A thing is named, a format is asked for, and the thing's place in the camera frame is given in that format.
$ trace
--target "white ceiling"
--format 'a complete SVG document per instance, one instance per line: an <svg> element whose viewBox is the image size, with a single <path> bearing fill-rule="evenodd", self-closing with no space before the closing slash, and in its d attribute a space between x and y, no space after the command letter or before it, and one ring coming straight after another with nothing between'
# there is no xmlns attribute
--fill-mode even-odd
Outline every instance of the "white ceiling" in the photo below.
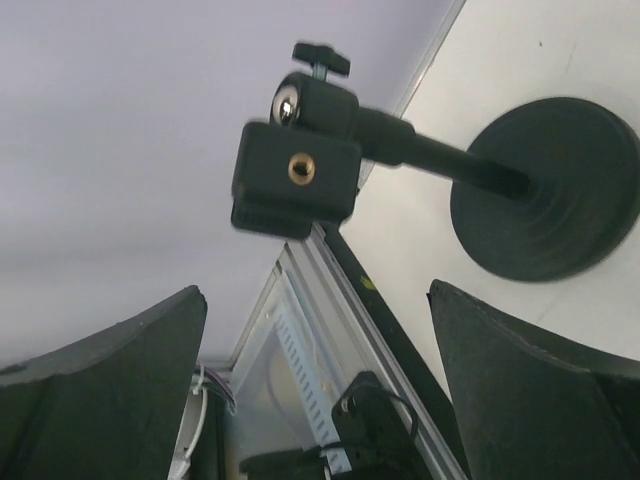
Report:
<svg viewBox="0 0 640 480"><path fill-rule="evenodd" d="M233 351L282 243L234 232L244 122L298 39L393 108L448 0L0 3L0 363L63 346L188 284L202 354Z"/></svg>

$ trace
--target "white wall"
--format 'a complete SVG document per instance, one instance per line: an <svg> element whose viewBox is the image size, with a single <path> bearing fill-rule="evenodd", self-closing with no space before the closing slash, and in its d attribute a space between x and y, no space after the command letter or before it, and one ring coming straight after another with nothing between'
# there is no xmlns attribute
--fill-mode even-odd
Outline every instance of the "white wall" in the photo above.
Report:
<svg viewBox="0 0 640 480"><path fill-rule="evenodd" d="M640 129L640 3L469 0L410 104L416 130L466 149L502 113L583 97ZM376 167L342 229L441 384L425 292L434 278L579 342L640 359L640 230L593 270L553 284L494 277L451 226L450 182Z"/></svg>
<svg viewBox="0 0 640 480"><path fill-rule="evenodd" d="M282 248L229 224L238 140L294 42L333 43L390 109L450 4L0 2L0 365L192 283L227 358Z"/></svg>

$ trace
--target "black mounting arm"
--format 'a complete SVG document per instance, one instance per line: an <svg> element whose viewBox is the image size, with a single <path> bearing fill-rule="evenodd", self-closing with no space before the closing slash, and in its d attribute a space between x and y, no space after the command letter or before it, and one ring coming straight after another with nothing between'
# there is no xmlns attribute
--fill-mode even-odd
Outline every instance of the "black mounting arm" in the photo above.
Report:
<svg viewBox="0 0 640 480"><path fill-rule="evenodd" d="M520 281L578 273L608 255L640 210L633 130L585 100L551 98L507 112L465 152L364 108L326 81L348 76L331 47L299 43L294 72L276 91L269 123L243 131L232 193L239 229L303 239L313 222L352 213L362 158L411 165L453 180L451 215L483 268Z"/></svg>

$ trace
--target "magnetic base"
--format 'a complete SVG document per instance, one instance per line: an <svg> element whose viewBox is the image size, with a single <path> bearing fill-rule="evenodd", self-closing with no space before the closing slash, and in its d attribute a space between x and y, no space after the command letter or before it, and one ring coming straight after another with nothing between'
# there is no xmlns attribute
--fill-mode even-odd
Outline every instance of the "magnetic base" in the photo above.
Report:
<svg viewBox="0 0 640 480"><path fill-rule="evenodd" d="M512 280L575 275L605 258L640 210L640 143L594 103L538 100L489 125L469 152L527 173L512 201L468 185L451 191L453 227L478 265Z"/></svg>

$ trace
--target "locking knob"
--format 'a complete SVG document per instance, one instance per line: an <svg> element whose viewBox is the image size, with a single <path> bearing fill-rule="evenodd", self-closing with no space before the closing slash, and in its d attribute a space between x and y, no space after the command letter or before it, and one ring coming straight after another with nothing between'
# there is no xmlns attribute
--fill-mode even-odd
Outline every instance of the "locking knob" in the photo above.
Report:
<svg viewBox="0 0 640 480"><path fill-rule="evenodd" d="M293 48L292 57L294 60L311 65L314 77L321 80L326 78L327 71L348 77L351 70L351 62L328 45L298 42Z"/></svg>

